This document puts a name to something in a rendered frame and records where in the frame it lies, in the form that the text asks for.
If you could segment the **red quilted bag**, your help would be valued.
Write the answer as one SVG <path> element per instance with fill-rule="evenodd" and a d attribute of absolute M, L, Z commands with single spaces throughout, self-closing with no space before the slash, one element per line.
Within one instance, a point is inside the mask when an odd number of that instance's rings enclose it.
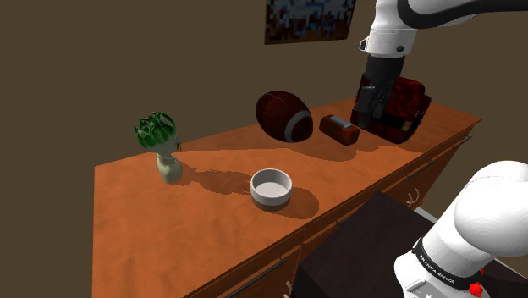
<path fill-rule="evenodd" d="M 381 118 L 371 118 L 366 130 L 394 144 L 406 142 L 420 125 L 431 98 L 416 80 L 398 77 Z"/>

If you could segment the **orange wooden chest of drawers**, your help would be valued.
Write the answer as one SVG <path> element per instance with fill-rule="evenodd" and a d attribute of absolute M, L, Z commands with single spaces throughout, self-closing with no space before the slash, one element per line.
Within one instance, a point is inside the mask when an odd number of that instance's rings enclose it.
<path fill-rule="evenodd" d="M 144 153 L 95 169 L 92 298 L 281 298 L 299 262 L 380 190 L 418 206 L 478 118 L 433 103 L 394 145 L 343 146 L 315 131 L 284 143 L 252 124 L 184 144 L 180 180 Z M 255 202 L 250 180 L 284 171 L 291 197 Z"/>

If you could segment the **brown american football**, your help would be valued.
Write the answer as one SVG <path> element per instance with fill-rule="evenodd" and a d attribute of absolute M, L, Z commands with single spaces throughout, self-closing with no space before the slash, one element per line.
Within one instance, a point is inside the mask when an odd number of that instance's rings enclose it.
<path fill-rule="evenodd" d="M 295 143 L 306 141 L 313 133 L 309 108 L 296 95 L 286 91 L 269 91 L 256 102 L 256 118 L 273 139 Z"/>

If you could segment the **pixelated wall picture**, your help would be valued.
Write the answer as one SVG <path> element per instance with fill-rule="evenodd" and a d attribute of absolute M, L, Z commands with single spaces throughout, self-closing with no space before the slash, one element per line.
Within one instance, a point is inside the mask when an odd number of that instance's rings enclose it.
<path fill-rule="evenodd" d="M 346 40 L 356 0 L 267 0 L 266 45 Z"/>

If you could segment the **dark robot stand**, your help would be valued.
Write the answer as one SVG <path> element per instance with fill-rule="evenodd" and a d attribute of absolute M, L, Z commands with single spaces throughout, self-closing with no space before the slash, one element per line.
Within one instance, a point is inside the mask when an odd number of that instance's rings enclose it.
<path fill-rule="evenodd" d="M 407 292 L 394 272 L 397 257 L 433 223 L 377 192 L 338 224 L 299 265 L 291 298 L 528 298 L 528 279 L 498 261 L 480 273 L 483 291 L 439 289 L 428 278 L 412 279 Z"/>

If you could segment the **pale vase with green plant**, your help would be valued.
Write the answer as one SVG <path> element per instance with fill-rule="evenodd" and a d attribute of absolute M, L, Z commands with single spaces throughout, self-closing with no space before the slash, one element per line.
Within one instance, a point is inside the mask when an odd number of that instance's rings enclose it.
<path fill-rule="evenodd" d="M 181 151 L 181 141 L 172 118 L 166 113 L 152 112 L 139 120 L 134 132 L 140 145 L 157 155 L 157 168 L 162 180 L 165 183 L 179 180 L 183 168 L 173 153 Z"/>

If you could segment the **small brown box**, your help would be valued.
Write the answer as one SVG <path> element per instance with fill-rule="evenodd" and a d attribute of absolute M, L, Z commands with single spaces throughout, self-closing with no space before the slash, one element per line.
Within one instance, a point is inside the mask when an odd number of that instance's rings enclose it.
<path fill-rule="evenodd" d="M 360 129 L 336 115 L 321 118 L 319 130 L 343 146 L 355 144 L 360 135 Z"/>

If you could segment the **white round bowl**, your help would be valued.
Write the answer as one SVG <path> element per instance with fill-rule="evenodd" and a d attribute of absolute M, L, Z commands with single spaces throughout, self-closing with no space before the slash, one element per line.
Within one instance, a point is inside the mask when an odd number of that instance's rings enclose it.
<path fill-rule="evenodd" d="M 287 203 L 293 189 L 292 179 L 284 171 L 264 168 L 253 174 L 250 193 L 255 202 L 266 207 L 277 207 Z"/>

